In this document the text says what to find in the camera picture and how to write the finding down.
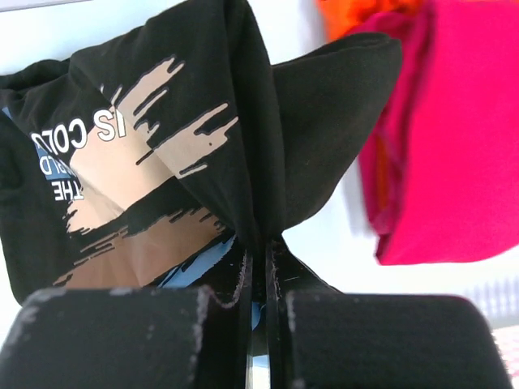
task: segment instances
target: red cloth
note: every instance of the red cloth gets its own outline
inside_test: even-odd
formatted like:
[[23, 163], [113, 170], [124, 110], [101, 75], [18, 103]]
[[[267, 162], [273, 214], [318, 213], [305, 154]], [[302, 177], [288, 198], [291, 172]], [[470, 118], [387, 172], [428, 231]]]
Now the red cloth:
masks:
[[518, 26], [515, 2], [431, 0], [354, 30], [403, 44], [359, 158], [381, 264], [474, 262], [519, 244]]

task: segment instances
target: beige brush stroke print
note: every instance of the beige brush stroke print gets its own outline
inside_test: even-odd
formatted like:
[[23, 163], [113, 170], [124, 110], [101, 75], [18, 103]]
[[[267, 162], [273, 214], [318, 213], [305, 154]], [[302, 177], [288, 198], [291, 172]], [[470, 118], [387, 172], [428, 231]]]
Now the beige brush stroke print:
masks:
[[[228, 108], [222, 104], [203, 113], [154, 150], [147, 145], [160, 124], [150, 127], [140, 119], [168, 92], [165, 84], [184, 66], [180, 63], [171, 68], [173, 63], [174, 58], [170, 58], [154, 67], [117, 104], [117, 111], [126, 123], [126, 136], [106, 142], [98, 136], [102, 129], [94, 127], [88, 132], [87, 146], [73, 154], [71, 168], [81, 182], [84, 199], [73, 201], [69, 206], [69, 232], [87, 233], [97, 229], [170, 178], [183, 178], [205, 169], [206, 164], [197, 163], [227, 141], [225, 134], [238, 122], [236, 117], [209, 135], [195, 134], [203, 124]], [[121, 88], [115, 93], [113, 104], [120, 91]], [[116, 107], [112, 106], [109, 111], [114, 118], [105, 123], [118, 130]], [[153, 153], [138, 165], [137, 161], [150, 152]]]
[[[237, 117], [209, 135], [195, 134], [227, 110], [228, 105], [222, 104], [202, 113], [154, 150], [147, 145], [160, 124], [150, 126], [141, 119], [169, 91], [165, 85], [184, 67], [183, 63], [173, 64], [174, 58], [159, 63], [119, 102], [122, 87], [114, 93], [109, 109], [113, 119], [105, 118], [105, 123], [120, 130], [116, 118], [119, 112], [126, 123], [126, 136], [103, 141], [98, 136], [102, 129], [94, 127], [88, 132], [86, 147], [75, 151], [71, 168], [81, 183], [84, 199], [68, 207], [69, 233], [87, 234], [115, 220], [172, 177], [183, 178], [206, 169], [200, 160], [227, 141], [226, 132], [238, 122]], [[75, 268], [54, 284], [67, 288], [142, 287], [202, 250], [221, 233], [218, 219], [205, 208], [164, 216], [134, 236], [122, 229], [85, 247], [84, 251], [94, 254], [75, 263]]]

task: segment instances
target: black garment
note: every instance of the black garment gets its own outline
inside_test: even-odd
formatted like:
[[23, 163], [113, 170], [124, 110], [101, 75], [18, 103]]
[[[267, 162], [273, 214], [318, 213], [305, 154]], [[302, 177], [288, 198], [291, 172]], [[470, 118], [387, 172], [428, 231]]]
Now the black garment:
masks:
[[361, 34], [270, 66], [245, 0], [189, 0], [66, 61], [0, 77], [0, 238], [18, 301], [143, 286], [236, 233], [316, 213], [397, 79]]

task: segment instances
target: pink fabric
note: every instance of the pink fabric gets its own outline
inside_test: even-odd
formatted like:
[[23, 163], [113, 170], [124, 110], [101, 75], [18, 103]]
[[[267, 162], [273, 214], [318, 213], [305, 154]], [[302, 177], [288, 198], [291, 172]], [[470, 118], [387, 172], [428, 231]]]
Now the pink fabric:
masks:
[[355, 31], [401, 38], [404, 51], [359, 158], [380, 263], [474, 262], [519, 244], [519, 5], [430, 0], [415, 18], [378, 14]]

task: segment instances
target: orange cloth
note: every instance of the orange cloth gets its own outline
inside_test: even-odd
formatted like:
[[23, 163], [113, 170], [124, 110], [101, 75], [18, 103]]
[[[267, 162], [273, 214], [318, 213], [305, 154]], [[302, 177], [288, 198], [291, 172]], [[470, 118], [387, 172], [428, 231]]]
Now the orange cloth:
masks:
[[396, 11], [414, 15], [423, 0], [316, 0], [323, 14], [328, 39], [341, 38], [377, 12]]

